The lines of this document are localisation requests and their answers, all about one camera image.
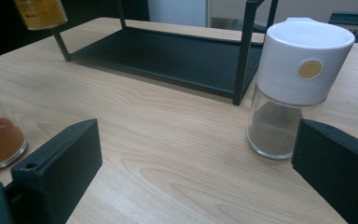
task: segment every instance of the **white plastic cap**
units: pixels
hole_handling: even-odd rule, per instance
[[[346,29],[309,18],[289,18],[268,28],[257,86],[291,105],[315,105],[327,97],[354,43]]]

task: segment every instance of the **metal shelf frame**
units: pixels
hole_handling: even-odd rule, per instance
[[[67,62],[98,64],[227,97],[232,99],[232,104],[241,104],[263,49],[263,43],[252,42],[252,34],[257,8],[264,0],[246,2],[241,41],[129,27],[121,1],[115,1],[121,30],[83,49],[69,53],[60,32],[52,29]],[[267,27],[274,21],[277,6],[278,0],[272,0]]]

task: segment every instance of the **screw hole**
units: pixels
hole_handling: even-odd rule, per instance
[[[37,166],[37,163],[36,162],[32,162],[32,163],[28,163],[25,165],[25,168],[30,170],[30,169],[33,169]]]

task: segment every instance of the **wood grain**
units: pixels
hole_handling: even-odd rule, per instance
[[[128,24],[241,37],[197,27]],[[117,20],[98,19],[62,37],[72,52],[117,29]],[[235,106],[118,71],[66,63],[52,37],[0,57],[0,101],[28,139],[26,155],[66,126],[99,121],[103,167],[68,223],[345,223],[290,160],[268,160],[250,149],[252,95],[253,86]],[[318,120],[358,137],[358,44]],[[10,180],[9,168],[1,170],[0,181]]]

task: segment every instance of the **table surface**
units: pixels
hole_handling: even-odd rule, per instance
[[[241,37],[209,28],[128,25]],[[62,37],[73,52],[118,29],[118,20],[104,18]],[[68,223],[345,223],[290,160],[269,160],[250,149],[253,89],[236,106],[206,93],[67,63],[53,37],[0,56],[0,101],[28,139],[26,155],[73,123],[99,121],[103,167]],[[358,44],[317,120],[358,138]],[[4,185],[11,181],[9,170],[0,170]]]

